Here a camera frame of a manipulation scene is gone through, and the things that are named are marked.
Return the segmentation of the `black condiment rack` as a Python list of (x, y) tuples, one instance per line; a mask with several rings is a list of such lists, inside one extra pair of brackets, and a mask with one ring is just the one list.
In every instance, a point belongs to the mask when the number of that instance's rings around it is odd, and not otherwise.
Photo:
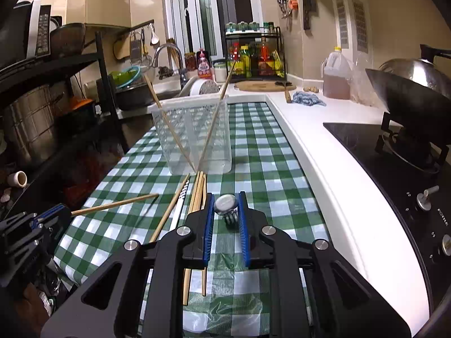
[(283, 37), (274, 22), (227, 23), (225, 42), (232, 82), (287, 79)]

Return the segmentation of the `wooden chopstick middle pair right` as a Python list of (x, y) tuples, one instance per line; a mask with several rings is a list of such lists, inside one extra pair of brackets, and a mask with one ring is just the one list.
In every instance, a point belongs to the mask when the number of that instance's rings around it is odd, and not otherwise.
[(199, 174), (195, 182), (195, 188), (193, 190), (193, 202), (191, 208), (192, 212), (196, 212), (200, 209), (203, 197), (203, 182), (204, 182), (204, 172), (199, 171)]

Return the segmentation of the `pink dish soap bottle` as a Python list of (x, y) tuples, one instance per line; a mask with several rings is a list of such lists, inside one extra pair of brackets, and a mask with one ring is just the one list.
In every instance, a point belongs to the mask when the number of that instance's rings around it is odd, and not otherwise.
[(201, 49), (199, 51), (199, 57), (197, 60), (197, 72), (198, 72), (198, 77), (200, 77), (201, 79), (212, 79), (213, 78), (209, 61), (208, 61), (208, 59), (205, 55), (205, 51), (203, 49)]

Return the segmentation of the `white jar with lid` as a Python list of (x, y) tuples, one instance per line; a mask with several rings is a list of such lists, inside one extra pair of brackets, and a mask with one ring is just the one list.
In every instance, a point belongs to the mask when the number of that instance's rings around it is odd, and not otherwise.
[(213, 68), (215, 81), (217, 83), (224, 83), (227, 80), (228, 75), (226, 62), (223, 61), (214, 62)]

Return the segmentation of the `chrome kitchen faucet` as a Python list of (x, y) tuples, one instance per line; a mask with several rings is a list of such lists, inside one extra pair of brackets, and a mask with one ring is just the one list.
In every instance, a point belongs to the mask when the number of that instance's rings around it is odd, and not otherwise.
[(181, 53), (181, 50), (174, 43), (165, 43), (159, 46), (155, 53), (153, 59), (153, 68), (158, 68), (159, 58), (164, 50), (167, 50), (168, 62), (172, 65), (173, 69), (176, 71), (177, 75), (179, 75), (180, 79), (180, 88), (184, 88), (184, 86), (188, 83), (187, 78), (187, 69), (184, 65), (184, 55)]

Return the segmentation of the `green white checkered tablecloth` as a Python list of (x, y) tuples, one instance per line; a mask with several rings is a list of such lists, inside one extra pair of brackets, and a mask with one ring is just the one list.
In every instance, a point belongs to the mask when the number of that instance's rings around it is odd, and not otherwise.
[[(329, 236), (304, 171), (264, 103), (229, 107), (232, 168), (209, 175), (215, 196), (246, 193), (251, 208), (295, 240), (307, 243)], [(150, 240), (181, 183), (163, 157), (150, 129), (109, 171), (86, 200), (86, 207), (155, 193), (153, 203), (134, 203), (76, 217), (60, 240), (54, 261), (73, 284), (82, 284), (125, 241)], [(269, 331), (269, 275), (243, 263), (237, 231), (214, 221), (208, 272), (192, 273), (184, 308), (185, 337), (256, 337)]]

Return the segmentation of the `blue striped dish cloth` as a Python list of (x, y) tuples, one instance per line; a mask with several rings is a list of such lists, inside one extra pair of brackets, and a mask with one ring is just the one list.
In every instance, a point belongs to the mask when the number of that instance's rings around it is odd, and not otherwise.
[(295, 92), (292, 101), (309, 107), (315, 105), (326, 106), (326, 103), (319, 99), (316, 94), (309, 92)]

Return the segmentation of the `wooden chopstick pair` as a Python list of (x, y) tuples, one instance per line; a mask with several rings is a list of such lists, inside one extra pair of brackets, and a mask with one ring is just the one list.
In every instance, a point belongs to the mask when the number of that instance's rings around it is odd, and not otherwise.
[(195, 182), (195, 188), (193, 190), (193, 202), (191, 208), (192, 212), (196, 212), (200, 209), (203, 197), (203, 182), (204, 182), (204, 172), (199, 171), (199, 174)]
[[(196, 216), (196, 212), (192, 212), (191, 208), (192, 208), (192, 202), (193, 202), (193, 190), (195, 188), (195, 182), (193, 185), (193, 189), (192, 189), (192, 193), (191, 193), (191, 199), (190, 199), (190, 207), (188, 210), (188, 214), (187, 214), (187, 224), (190, 227), (194, 227), (194, 229), (196, 228), (195, 226), (195, 216)], [(188, 300), (189, 300), (189, 293), (190, 293), (190, 281), (191, 281), (191, 273), (192, 270), (191, 269), (185, 269), (184, 270), (184, 290), (183, 290), (183, 306), (187, 306), (188, 305)]]

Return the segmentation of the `black glass gas stove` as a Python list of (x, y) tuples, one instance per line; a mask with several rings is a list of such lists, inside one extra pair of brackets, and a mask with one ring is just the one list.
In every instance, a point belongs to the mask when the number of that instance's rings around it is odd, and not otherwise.
[(394, 152), (396, 134), (379, 124), (325, 123), (387, 199), (414, 249), (431, 311), (450, 289), (450, 164), (423, 172)]

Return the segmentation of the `microwave oven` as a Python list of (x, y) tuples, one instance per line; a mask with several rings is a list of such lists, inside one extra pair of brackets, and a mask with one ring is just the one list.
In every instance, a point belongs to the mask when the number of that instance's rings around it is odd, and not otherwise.
[(50, 54), (51, 5), (42, 0), (15, 5), (1, 29), (1, 69)]

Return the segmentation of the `white-handled steel fork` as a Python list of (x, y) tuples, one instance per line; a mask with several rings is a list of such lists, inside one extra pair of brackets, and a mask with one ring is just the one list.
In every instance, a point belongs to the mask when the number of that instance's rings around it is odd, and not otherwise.
[(214, 202), (214, 211), (226, 225), (232, 227), (238, 222), (238, 200), (233, 194), (219, 196)]

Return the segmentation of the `round wooden cutting board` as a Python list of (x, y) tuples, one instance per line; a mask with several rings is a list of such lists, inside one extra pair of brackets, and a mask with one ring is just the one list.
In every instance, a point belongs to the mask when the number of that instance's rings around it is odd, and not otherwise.
[(290, 82), (248, 80), (235, 83), (235, 88), (243, 92), (283, 92), (285, 89), (293, 91), (297, 87)]

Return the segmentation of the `large steel stock pot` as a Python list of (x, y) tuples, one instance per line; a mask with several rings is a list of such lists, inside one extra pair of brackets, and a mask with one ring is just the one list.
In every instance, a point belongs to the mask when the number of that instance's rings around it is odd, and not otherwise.
[(5, 109), (7, 137), (24, 164), (41, 164), (56, 150), (53, 102), (49, 86), (44, 85), (23, 94)]

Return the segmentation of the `hanging metal grater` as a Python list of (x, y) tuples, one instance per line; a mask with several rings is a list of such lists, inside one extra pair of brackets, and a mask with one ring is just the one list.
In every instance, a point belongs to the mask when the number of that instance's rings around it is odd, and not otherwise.
[(138, 33), (132, 32), (130, 35), (130, 54), (131, 63), (137, 63), (142, 60), (142, 41)]

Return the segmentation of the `wooden chopstick middle pair left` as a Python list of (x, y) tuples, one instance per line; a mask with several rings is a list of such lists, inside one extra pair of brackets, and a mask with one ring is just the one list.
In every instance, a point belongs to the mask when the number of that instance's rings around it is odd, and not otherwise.
[[(194, 227), (194, 229), (196, 228), (195, 226), (195, 216), (196, 216), (196, 212), (192, 212), (191, 208), (192, 208), (192, 202), (193, 202), (193, 190), (195, 188), (195, 182), (193, 185), (193, 189), (192, 189), (192, 193), (191, 193), (191, 199), (190, 199), (190, 207), (188, 210), (188, 214), (187, 214), (187, 224), (190, 227)], [(188, 300), (189, 300), (189, 293), (190, 293), (190, 281), (191, 281), (191, 273), (192, 270), (191, 269), (185, 269), (184, 270), (184, 290), (183, 290), (183, 306), (187, 306), (188, 305)]]

